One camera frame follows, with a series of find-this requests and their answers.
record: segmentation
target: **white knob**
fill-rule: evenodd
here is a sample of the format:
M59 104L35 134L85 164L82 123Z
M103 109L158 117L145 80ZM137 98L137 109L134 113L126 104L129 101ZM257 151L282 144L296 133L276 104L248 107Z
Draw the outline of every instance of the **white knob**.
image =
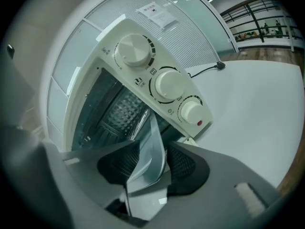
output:
M204 115L204 107L195 102L187 102L181 109L182 118L190 124L201 125Z
M167 99L176 99L184 92L184 78L178 71L170 70L160 74L156 80L158 94Z
M128 66L141 66L149 57L150 46L147 39L142 35L129 34L120 40L118 53Z

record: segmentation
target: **person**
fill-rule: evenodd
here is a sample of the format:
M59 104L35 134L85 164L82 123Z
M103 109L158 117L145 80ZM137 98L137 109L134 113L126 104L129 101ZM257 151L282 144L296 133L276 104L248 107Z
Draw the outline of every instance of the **person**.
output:
M286 28L285 33L286 33L286 35L289 35L288 28Z
M279 21L278 21L278 20L276 20L275 22L276 22L276 26L277 26L278 34L279 34L279 35L282 35L282 34L283 34L283 31L282 31L281 24L279 23Z
M266 22L265 22L264 28L266 30L266 34L269 34L269 28L268 28L268 25L266 24Z

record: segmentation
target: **white tag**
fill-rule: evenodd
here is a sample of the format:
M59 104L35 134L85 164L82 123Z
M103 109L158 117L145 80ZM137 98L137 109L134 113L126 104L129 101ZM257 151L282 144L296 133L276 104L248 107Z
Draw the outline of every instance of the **white tag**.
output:
M166 10L157 13L156 15L150 17L150 19L157 25L159 25L161 28L164 28L165 26L176 20L176 18Z
M155 2L151 2L139 9L138 12L144 14L148 19L155 22L161 28L164 28L168 24L176 20L176 18L171 15L166 9L162 8Z
M138 12L144 14L147 18L152 17L153 15L164 11L164 9L156 4L155 2L151 2L150 4L147 4L139 9L137 9Z

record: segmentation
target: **wooden floor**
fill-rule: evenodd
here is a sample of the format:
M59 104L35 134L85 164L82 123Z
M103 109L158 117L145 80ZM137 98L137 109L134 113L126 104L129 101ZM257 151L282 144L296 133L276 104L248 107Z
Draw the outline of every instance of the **wooden floor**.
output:
M291 52L290 49L281 48L251 48L242 49L238 53L226 55L221 58L222 61L233 60L267 60L291 63L300 66L302 75L304 74L304 53L303 52ZM301 142L298 151L295 155L295 159L290 166L286 176L281 184L278 186L278 190L282 195L288 194L293 191L298 185L302 175L305 172L305 128L303 128Z

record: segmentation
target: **power cord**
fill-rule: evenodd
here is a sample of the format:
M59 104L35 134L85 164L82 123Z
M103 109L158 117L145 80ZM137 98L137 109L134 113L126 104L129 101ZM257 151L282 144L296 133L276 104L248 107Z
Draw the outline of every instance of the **power cord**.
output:
M201 73L203 73L203 72L205 72L207 70L213 69L213 68L217 68L220 71L220 70L223 70L225 68L225 64L223 62L217 62L216 65L214 65L212 67L209 67L209 68L206 68L203 71L200 71L199 73L197 73L197 74L195 74L193 76L191 76L190 73L188 73L188 74L190 75L191 78L193 78L193 77L195 77L195 76L197 76L197 75L199 75L199 74L201 74Z

